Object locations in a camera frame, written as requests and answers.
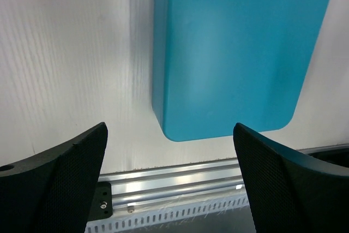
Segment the teal box lid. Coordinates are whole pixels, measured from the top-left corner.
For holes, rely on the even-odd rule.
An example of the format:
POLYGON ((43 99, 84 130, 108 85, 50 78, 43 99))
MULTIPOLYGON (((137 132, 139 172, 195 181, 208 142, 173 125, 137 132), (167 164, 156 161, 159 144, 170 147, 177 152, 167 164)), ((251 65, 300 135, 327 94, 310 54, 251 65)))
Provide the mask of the teal box lid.
POLYGON ((329 0, 169 0, 166 124, 176 142, 294 115, 329 0))

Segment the teal box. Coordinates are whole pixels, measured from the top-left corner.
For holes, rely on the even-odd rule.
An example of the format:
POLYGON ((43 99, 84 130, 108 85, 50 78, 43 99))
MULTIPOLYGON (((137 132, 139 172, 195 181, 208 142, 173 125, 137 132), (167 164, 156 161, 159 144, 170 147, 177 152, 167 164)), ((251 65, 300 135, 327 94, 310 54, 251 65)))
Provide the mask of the teal box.
POLYGON ((170 141, 171 137, 166 124, 166 47, 168 28, 169 0, 154 0, 153 15, 153 65, 152 65, 152 109, 163 135, 170 141))

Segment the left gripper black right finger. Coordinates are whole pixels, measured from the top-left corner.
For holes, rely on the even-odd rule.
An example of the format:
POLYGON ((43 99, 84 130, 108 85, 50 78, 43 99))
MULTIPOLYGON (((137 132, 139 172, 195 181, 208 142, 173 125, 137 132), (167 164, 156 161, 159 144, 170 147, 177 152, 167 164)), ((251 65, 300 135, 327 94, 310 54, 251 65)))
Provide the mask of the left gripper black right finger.
POLYGON ((233 142, 257 232, 348 232, 348 149, 305 154, 243 124, 233 142))

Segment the aluminium rail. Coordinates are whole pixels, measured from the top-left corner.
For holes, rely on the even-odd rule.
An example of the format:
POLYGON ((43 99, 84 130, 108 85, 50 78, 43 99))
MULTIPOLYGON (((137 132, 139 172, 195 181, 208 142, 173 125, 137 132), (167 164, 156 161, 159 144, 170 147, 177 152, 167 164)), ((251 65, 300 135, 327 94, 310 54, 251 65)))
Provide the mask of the aluminium rail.
POLYGON ((156 205, 245 191, 237 158, 104 174, 114 210, 137 212, 156 205))

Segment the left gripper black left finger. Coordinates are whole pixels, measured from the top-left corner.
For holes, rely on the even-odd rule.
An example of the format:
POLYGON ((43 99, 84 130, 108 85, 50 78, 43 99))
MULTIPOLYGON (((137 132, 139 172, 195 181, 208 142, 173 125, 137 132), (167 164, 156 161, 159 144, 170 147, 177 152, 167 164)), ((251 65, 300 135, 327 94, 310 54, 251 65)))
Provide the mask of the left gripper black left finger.
POLYGON ((1 232, 84 232, 108 138, 101 122, 1 166, 1 232))

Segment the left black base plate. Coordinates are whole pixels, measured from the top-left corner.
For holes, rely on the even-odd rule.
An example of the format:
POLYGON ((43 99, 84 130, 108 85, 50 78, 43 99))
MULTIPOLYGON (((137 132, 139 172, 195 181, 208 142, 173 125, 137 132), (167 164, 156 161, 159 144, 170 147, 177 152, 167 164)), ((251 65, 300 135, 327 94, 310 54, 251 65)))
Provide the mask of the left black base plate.
POLYGON ((111 184, 98 182, 93 196, 88 222, 109 218, 113 215, 111 184))

